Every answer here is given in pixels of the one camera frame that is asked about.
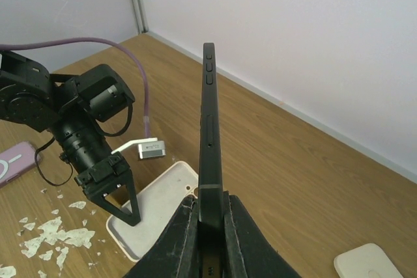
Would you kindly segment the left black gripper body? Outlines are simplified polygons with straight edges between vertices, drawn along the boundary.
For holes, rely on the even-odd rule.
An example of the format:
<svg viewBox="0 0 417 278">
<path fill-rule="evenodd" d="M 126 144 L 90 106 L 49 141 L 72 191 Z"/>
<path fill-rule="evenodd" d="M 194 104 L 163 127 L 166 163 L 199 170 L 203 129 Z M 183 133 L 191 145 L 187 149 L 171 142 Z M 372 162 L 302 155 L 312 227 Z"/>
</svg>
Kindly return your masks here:
<svg viewBox="0 0 417 278">
<path fill-rule="evenodd" d="M 53 137 L 71 164 L 74 178 L 85 193 L 110 193 L 129 176 L 129 165 L 120 153 L 111 153 L 98 124 L 93 121 L 61 121 L 53 125 Z"/>
</svg>

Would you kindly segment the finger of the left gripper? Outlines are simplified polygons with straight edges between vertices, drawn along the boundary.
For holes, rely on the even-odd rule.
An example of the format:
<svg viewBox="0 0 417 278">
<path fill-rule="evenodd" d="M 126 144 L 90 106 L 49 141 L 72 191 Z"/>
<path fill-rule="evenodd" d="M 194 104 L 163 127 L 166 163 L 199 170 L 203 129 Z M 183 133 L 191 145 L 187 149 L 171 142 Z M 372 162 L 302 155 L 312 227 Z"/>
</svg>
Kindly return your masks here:
<svg viewBox="0 0 417 278">
<path fill-rule="evenodd" d="M 132 213 L 128 216 L 128 225 L 137 225 L 141 221 L 139 206 L 137 203 L 137 195 L 134 184 L 134 178 L 131 171 L 126 174 L 126 190 L 128 192 L 129 201 L 132 209 Z"/>
<path fill-rule="evenodd" d="M 132 214 L 123 212 L 119 207 L 116 207 L 114 204 L 110 203 L 106 199 L 106 194 L 99 191 L 98 193 L 86 193 L 87 199 L 93 202 L 95 205 L 101 207 L 106 212 L 125 222 L 126 224 L 133 226 L 134 217 Z"/>
</svg>

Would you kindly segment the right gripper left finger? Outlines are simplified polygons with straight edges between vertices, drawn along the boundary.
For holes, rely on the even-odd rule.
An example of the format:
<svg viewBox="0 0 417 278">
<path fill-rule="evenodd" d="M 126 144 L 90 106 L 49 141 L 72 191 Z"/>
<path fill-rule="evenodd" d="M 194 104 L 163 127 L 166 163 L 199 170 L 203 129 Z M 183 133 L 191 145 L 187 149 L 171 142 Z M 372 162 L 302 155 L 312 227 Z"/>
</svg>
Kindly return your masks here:
<svg viewBox="0 0 417 278">
<path fill-rule="evenodd" d="M 126 277 L 199 277 L 197 201 L 183 198 L 156 243 Z"/>
</svg>

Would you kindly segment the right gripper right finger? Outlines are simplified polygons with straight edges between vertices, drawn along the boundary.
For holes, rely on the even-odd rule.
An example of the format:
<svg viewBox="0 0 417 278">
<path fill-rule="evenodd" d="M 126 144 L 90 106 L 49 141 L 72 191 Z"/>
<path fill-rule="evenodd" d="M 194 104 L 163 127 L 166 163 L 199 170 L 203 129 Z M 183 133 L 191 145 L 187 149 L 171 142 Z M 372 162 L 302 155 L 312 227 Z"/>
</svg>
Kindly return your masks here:
<svg viewBox="0 0 417 278">
<path fill-rule="evenodd" d="M 224 277 L 299 277 L 269 244 L 236 195 L 223 194 Z"/>
</svg>

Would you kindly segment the beige phone case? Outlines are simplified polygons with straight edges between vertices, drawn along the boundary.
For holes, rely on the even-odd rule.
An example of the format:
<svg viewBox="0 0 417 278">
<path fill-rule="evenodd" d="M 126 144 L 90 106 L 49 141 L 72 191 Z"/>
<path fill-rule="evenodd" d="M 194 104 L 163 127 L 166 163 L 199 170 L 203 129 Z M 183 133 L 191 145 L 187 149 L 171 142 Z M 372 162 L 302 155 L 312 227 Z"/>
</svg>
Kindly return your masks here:
<svg viewBox="0 0 417 278">
<path fill-rule="evenodd" d="M 111 215 L 106 228 L 127 259 L 138 262 L 151 249 L 183 198 L 197 198 L 198 174 L 178 161 L 137 194 L 141 221 L 130 226 Z"/>
</svg>

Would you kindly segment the black smartphone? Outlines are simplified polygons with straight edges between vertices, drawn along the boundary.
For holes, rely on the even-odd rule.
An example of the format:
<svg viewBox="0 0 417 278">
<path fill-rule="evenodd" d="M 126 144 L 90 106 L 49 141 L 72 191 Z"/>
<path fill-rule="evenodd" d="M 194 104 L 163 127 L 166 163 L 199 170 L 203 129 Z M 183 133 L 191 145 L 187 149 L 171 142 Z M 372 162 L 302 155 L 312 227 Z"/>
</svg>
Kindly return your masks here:
<svg viewBox="0 0 417 278">
<path fill-rule="evenodd" d="M 223 276 L 224 209 L 215 45 L 203 44 L 198 250 L 202 277 Z"/>
</svg>

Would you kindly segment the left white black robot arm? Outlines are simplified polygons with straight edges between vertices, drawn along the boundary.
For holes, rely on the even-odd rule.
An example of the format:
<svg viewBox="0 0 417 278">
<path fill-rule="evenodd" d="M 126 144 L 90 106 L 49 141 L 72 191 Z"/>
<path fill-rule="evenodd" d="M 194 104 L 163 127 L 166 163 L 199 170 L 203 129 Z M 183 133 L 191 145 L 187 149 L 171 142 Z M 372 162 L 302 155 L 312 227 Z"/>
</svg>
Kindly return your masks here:
<svg viewBox="0 0 417 278">
<path fill-rule="evenodd" d="M 86 198 L 130 226 L 140 220 L 131 168 L 112 151 L 100 123 L 127 109 L 130 125 L 132 91 L 110 66 L 99 64 L 81 75 L 51 74 L 41 64 L 2 51 L 1 120 L 52 134 L 60 159 L 76 172 L 75 182 Z"/>
</svg>

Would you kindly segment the purple phone in case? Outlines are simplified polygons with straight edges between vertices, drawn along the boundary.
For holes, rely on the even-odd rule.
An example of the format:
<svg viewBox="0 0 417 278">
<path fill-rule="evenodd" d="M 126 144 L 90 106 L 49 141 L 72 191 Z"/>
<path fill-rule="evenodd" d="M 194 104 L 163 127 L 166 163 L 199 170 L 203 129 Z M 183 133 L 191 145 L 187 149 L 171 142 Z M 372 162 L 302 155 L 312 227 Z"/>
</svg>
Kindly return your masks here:
<svg viewBox="0 0 417 278">
<path fill-rule="evenodd" d="M 35 152 L 30 142 L 23 141 L 1 153 L 1 187 L 35 167 L 35 161 L 40 163 L 41 157 Z"/>
</svg>

